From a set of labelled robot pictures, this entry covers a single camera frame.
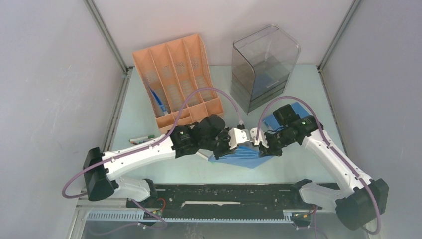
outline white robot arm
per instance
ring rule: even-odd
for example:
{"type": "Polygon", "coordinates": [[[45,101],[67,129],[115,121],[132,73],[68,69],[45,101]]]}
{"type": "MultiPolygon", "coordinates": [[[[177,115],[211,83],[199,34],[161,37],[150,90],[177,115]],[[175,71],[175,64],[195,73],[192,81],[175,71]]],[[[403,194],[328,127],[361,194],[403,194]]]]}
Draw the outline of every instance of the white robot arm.
{"type": "Polygon", "coordinates": [[[195,154],[199,149],[213,151],[216,158],[219,158],[232,153],[240,144],[253,143],[259,147],[261,156],[281,156],[283,147],[297,142],[312,152],[339,187],[331,189],[304,179],[292,186],[292,190],[297,191],[298,200],[337,213],[340,220],[354,230],[374,218],[372,204],[360,181],[363,179],[376,195],[381,213],[385,211],[387,184],[382,179],[374,181],[360,170],[332,142],[325,130],[322,131],[324,139],[313,116],[300,119],[290,105],[279,108],[273,114],[284,129],[276,133],[261,131],[258,139],[257,128],[253,128],[250,135],[242,125],[228,130],[222,118],[212,115],[195,125],[177,126],[169,136],[161,135],[128,149],[105,153],[101,153],[98,148],[92,149],[87,156],[85,167],[100,160],[107,162],[84,174],[88,199],[98,201],[107,197],[127,197],[140,202],[155,196],[156,191],[151,180],[133,180],[124,177],[124,174],[153,162],[195,154]],[[340,160],[332,148],[355,168],[359,178],[340,160]]]}

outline orange organizer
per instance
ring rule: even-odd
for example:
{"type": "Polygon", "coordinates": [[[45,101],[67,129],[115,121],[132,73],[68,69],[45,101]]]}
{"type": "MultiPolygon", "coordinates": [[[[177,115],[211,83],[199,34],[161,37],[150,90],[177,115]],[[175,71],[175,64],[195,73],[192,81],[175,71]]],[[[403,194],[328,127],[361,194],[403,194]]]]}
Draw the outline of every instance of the orange organizer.
{"type": "MultiPolygon", "coordinates": [[[[132,55],[161,133],[174,124],[190,93],[213,87],[204,43],[198,34],[135,51],[132,55]],[[152,91],[160,98],[165,112],[152,91]]],[[[188,100],[177,125],[198,122],[210,115],[224,115],[221,99],[215,91],[200,91],[188,100]]]]}

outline light blue table surface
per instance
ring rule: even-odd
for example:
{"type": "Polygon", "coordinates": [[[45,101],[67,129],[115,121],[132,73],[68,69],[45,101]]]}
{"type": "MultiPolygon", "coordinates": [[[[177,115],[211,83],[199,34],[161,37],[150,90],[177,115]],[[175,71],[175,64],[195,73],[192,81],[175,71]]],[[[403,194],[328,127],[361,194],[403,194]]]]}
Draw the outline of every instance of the light blue table surface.
{"type": "MultiPolygon", "coordinates": [[[[229,93],[231,84],[230,66],[210,66],[213,84],[229,93]]],[[[282,94],[295,96],[307,102],[316,112],[319,120],[328,131],[331,139],[343,149],[334,118],[325,95],[317,67],[315,65],[297,65],[282,94]]],[[[225,111],[224,121],[229,127],[237,126],[237,114],[228,99],[220,96],[225,111]]],[[[281,100],[275,103],[267,112],[291,100],[281,100]]],[[[250,112],[242,110],[246,128],[257,127],[259,117],[266,104],[250,112]]],[[[114,135],[112,150],[131,147],[129,139],[154,134],[158,136],[157,124],[149,97],[136,69],[133,69],[123,108],[114,135]]],[[[248,169],[223,163],[211,163],[197,155],[189,155],[177,159],[156,162],[127,174],[128,177],[149,178],[154,183],[295,183],[304,178],[315,182],[334,182],[333,178],[323,168],[319,161],[297,143],[283,149],[283,156],[274,157],[255,169],[248,169]]]]}

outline clear plastic container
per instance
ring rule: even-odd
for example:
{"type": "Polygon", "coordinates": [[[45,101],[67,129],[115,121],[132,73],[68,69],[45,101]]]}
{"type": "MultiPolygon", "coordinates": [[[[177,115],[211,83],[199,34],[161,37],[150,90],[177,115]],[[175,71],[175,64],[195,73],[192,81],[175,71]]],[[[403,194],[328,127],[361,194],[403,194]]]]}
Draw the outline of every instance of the clear plastic container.
{"type": "Polygon", "coordinates": [[[283,93],[299,53],[298,42],[274,25],[233,43],[230,93],[246,113],[283,93]]]}

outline white wall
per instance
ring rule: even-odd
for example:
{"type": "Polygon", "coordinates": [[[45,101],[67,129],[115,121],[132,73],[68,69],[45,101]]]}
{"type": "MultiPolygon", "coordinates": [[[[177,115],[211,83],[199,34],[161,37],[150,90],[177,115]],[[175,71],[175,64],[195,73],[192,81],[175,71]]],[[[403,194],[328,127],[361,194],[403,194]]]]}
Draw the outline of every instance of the white wall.
{"type": "Polygon", "coordinates": [[[122,73],[82,0],[0,15],[0,238],[65,238],[76,200],[61,189],[103,142],[122,73]]]}
{"type": "Polygon", "coordinates": [[[363,1],[324,70],[347,152],[390,187],[386,238],[421,238],[422,1],[363,1]]]}
{"type": "Polygon", "coordinates": [[[352,0],[96,0],[121,54],[198,32],[210,65],[230,65],[233,41],[274,23],[319,64],[352,0]]]}

